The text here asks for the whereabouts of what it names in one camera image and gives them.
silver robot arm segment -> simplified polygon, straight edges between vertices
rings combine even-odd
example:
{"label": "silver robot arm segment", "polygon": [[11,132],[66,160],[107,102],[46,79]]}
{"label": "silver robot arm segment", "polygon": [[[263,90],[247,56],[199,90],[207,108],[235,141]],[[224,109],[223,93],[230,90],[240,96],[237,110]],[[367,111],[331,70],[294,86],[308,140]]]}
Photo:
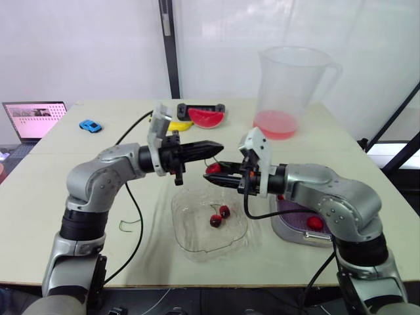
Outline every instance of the silver robot arm segment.
{"label": "silver robot arm segment", "polygon": [[[241,163],[221,161],[220,173],[204,177],[241,194],[263,198],[267,193],[283,195],[323,216],[333,234],[337,277],[349,314],[379,314],[387,305],[400,307],[399,314],[415,314],[404,312],[412,307],[420,310],[406,306],[410,305],[406,291],[378,216],[381,200],[371,187],[340,177],[323,165],[267,164],[271,151],[258,128],[242,138],[239,149],[244,156]],[[250,219],[279,215],[246,214]]]}
{"label": "silver robot arm segment", "polygon": [[175,184],[180,185],[185,163],[209,159],[223,149],[211,141],[181,144],[177,132],[166,136],[170,120],[167,108],[158,106],[150,124],[149,146],[112,146],[70,172],[62,226],[54,237],[43,278],[44,297],[25,315],[85,314],[87,308],[95,307],[106,274],[106,257],[100,254],[105,225],[121,186],[155,171],[159,176],[174,174]]}

plastic pitcher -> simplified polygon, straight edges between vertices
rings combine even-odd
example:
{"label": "plastic pitcher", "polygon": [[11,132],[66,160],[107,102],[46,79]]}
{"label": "plastic pitcher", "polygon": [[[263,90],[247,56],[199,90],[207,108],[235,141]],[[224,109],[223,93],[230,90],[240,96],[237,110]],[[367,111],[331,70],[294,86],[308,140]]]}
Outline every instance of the plastic pitcher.
{"label": "plastic pitcher", "polygon": [[323,96],[343,72],[330,55],[307,47],[272,47],[260,52],[260,60],[262,77],[253,126],[275,140],[295,134],[326,70],[335,73]]}

cherry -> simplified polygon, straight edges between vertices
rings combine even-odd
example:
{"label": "cherry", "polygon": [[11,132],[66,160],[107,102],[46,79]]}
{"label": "cherry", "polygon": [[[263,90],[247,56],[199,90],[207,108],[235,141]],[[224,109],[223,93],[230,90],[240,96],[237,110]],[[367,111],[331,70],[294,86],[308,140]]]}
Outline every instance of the cherry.
{"label": "cherry", "polygon": [[222,217],[220,215],[212,215],[210,218],[210,225],[213,228],[218,228],[222,224]]}
{"label": "cherry", "polygon": [[320,231],[324,227],[324,222],[319,217],[309,217],[306,220],[306,225],[315,231]]}
{"label": "cherry", "polygon": [[211,173],[220,173],[222,171],[222,168],[220,166],[219,163],[213,163],[210,164],[209,166],[207,166],[207,168],[205,169],[205,173],[206,174],[211,174]]}
{"label": "cherry", "polygon": [[230,210],[227,205],[222,205],[219,209],[219,213],[224,219],[227,219],[228,217],[230,217]]}

red liquid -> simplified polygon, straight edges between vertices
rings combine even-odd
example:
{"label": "red liquid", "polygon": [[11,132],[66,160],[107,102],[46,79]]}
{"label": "red liquid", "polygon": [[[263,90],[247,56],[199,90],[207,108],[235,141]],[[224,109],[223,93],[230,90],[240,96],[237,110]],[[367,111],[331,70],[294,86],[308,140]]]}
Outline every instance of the red liquid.
{"label": "red liquid", "polygon": [[295,134],[297,120],[285,112],[265,110],[255,116],[253,127],[261,129],[269,139],[284,140]]}

black pole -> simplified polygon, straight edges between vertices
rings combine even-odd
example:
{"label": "black pole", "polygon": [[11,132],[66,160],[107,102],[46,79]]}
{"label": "black pole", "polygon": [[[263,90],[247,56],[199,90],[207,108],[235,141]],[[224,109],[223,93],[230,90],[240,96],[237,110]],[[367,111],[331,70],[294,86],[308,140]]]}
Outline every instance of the black pole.
{"label": "black pole", "polygon": [[401,114],[401,112],[404,110],[404,108],[407,107],[407,105],[410,103],[412,98],[415,96],[415,94],[420,89],[420,82],[415,86],[415,88],[411,91],[411,93],[407,96],[405,101],[398,107],[398,109],[394,112],[394,114],[391,116],[391,118],[383,125],[381,130],[376,134],[376,136],[373,137],[371,142],[367,145],[366,152],[368,152],[370,149],[372,149],[372,146],[378,142],[378,140],[382,137],[382,135],[387,131],[387,129],[392,125],[392,123],[395,121],[395,119]]}
{"label": "black pole", "polygon": [[383,168],[382,172],[386,176],[391,175],[399,169],[407,160],[420,149],[420,133],[417,133],[399,153],[393,157]]}
{"label": "black pole", "polygon": [[175,45],[175,27],[173,24],[172,8],[172,0],[159,0],[163,44],[165,45],[171,95],[172,98],[180,98],[177,47]]}

